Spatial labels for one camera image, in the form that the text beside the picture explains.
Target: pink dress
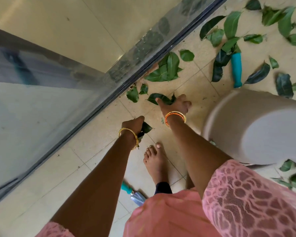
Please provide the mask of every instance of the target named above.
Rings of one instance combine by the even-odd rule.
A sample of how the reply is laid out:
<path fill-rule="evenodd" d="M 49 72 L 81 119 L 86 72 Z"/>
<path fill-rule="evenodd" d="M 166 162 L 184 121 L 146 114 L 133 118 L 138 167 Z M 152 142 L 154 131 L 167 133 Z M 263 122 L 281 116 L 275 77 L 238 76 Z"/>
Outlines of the pink dress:
<path fill-rule="evenodd" d="M 74 237 L 57 223 L 36 237 L 56 236 Z M 296 193 L 229 160 L 214 172 L 202 200 L 195 188 L 154 195 L 134 210 L 123 236 L 296 236 Z"/>

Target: bracelet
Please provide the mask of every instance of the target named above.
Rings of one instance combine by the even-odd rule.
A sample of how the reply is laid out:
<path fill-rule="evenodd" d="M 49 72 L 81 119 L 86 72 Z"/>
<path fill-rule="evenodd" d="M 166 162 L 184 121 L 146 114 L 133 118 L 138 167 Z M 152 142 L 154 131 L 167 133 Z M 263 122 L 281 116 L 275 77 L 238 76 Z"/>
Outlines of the bracelet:
<path fill-rule="evenodd" d="M 167 121 L 167 118 L 170 115 L 178 115 L 178 116 L 180 116 L 182 118 L 182 120 L 184 121 L 184 123 L 186 122 L 186 116 L 184 114 L 182 114 L 179 111 L 171 111 L 168 114 L 166 114 L 166 116 L 164 117 L 164 122 L 165 122 L 166 126 L 169 127 L 169 128 L 170 128 L 170 126 L 169 126 L 169 123 Z"/>
<path fill-rule="evenodd" d="M 135 139 L 136 139 L 136 145 L 135 145 L 135 147 L 134 147 L 132 150 L 136 149 L 136 147 L 137 147 L 138 144 L 139 144 L 139 140 L 138 140 L 137 135 L 135 134 L 135 132 L 133 132 L 133 130 L 131 130 L 131 129 L 129 129 L 129 128 L 122 128 L 122 129 L 120 129 L 120 131 L 118 132 L 118 137 L 120 136 L 120 134 L 121 134 L 121 132 L 122 132 L 123 130 L 129 130 L 129 131 L 131 131 L 131 132 L 134 134 Z"/>

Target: trowel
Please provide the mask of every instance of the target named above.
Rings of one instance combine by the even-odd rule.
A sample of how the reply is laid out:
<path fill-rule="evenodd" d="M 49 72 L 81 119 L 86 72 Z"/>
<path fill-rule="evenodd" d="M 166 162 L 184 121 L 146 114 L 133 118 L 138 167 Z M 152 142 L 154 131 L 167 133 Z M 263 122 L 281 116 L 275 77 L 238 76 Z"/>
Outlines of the trowel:
<path fill-rule="evenodd" d="M 134 192 L 131 187 L 129 187 L 124 181 L 122 183 L 122 190 L 126 191 L 130 195 L 130 199 L 136 203 L 138 206 L 142 206 L 146 198 L 139 192 Z"/>

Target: teal handle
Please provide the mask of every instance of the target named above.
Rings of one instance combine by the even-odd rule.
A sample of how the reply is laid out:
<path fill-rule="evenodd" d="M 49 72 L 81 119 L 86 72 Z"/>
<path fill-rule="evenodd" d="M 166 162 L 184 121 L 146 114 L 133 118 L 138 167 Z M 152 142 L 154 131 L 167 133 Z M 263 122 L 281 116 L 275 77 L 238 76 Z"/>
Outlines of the teal handle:
<path fill-rule="evenodd" d="M 241 64 L 241 53 L 235 53 L 231 56 L 232 75 L 234 77 L 234 88 L 242 86 L 241 75 L 242 75 L 242 64 Z"/>
<path fill-rule="evenodd" d="M 130 188 L 124 181 L 122 182 L 122 187 L 121 187 L 122 190 L 126 191 L 127 194 L 131 194 L 131 192 L 133 191 L 132 188 Z"/>

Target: foot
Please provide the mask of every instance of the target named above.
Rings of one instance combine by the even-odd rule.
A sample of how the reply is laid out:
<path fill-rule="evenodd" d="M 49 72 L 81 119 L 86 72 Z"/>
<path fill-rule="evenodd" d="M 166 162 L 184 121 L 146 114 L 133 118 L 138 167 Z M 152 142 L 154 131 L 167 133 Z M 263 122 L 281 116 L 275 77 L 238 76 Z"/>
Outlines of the foot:
<path fill-rule="evenodd" d="M 155 184 L 169 183 L 167 161 L 166 152 L 161 143 L 148 147 L 144 153 L 144 164 Z"/>

